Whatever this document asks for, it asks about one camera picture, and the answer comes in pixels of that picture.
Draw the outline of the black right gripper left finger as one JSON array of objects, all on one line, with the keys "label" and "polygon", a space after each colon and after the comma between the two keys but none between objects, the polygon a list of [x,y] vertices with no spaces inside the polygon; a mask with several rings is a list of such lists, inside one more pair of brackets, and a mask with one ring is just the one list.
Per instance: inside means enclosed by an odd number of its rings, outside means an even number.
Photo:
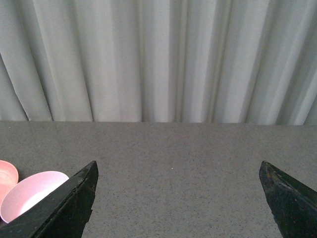
[{"label": "black right gripper left finger", "polygon": [[88,223],[98,182],[90,162],[47,197],[0,229],[2,238],[80,238]]}]

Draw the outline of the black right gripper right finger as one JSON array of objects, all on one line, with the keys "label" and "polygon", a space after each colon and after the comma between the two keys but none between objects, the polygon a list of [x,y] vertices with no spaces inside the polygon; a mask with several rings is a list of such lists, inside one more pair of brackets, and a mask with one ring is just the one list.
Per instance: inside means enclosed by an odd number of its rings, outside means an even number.
[{"label": "black right gripper right finger", "polygon": [[262,161],[259,178],[273,218],[284,238],[317,236],[317,192]]}]

